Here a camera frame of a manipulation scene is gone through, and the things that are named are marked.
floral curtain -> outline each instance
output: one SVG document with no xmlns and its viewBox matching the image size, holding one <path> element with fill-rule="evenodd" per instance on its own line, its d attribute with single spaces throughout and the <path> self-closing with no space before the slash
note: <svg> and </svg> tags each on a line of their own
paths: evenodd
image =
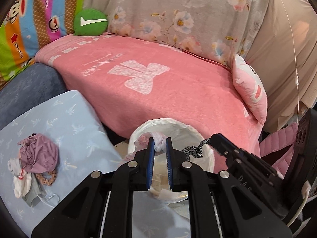
<svg viewBox="0 0 317 238">
<path fill-rule="evenodd" d="M 85 0 L 108 15 L 108 31 L 187 50 L 225 66 L 245 57 L 269 0 Z"/>
</svg>

blue stripe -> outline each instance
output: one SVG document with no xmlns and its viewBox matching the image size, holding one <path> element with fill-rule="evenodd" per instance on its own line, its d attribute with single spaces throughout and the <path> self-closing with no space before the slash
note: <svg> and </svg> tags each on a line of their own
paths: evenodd
<svg viewBox="0 0 317 238">
<path fill-rule="evenodd" d="M 36 29 L 33 20 L 33 0 L 27 0 L 24 17 L 19 17 L 23 45 L 29 57 L 35 56 L 39 50 Z"/>
<path fill-rule="evenodd" d="M 53 0 L 52 16 L 57 16 L 60 22 L 61 36 L 66 36 L 65 28 L 65 0 Z"/>
</svg>

pile of clothes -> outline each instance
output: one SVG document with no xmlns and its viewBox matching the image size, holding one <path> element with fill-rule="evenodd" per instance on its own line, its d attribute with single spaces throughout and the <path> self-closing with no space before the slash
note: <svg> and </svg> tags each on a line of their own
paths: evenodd
<svg viewBox="0 0 317 238">
<path fill-rule="evenodd" d="M 40 133 L 32 134 L 18 145 L 22 145 L 18 157 L 8 161 L 8 169 L 13 174 L 14 194 L 17 198 L 22 197 L 29 206 L 34 206 L 37 197 L 45 196 L 41 185 L 51 186 L 56 180 L 59 149 Z"/>
</svg>

pink backpack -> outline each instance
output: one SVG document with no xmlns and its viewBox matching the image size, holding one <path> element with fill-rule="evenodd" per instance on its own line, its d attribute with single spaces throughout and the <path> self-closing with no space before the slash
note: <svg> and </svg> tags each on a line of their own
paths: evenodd
<svg viewBox="0 0 317 238">
<path fill-rule="evenodd" d="M 285 176 L 294 154 L 294 142 L 296 139 L 297 129 L 298 124 L 294 122 L 288 127 L 270 134 L 260 143 L 261 157 L 292 145 L 288 151 L 272 165 L 273 168 L 279 171 L 283 176 Z"/>
</svg>

white check mark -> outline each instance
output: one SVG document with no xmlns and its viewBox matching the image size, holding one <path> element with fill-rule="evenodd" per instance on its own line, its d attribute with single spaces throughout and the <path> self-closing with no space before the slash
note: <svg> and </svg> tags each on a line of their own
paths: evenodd
<svg viewBox="0 0 317 238">
<path fill-rule="evenodd" d="M 99 20 L 85 20 L 83 17 L 80 17 L 80 26 L 88 25 L 91 23 L 96 23 L 96 22 L 103 22 L 103 21 L 108 21 L 106 19 L 99 19 Z"/>
</svg>

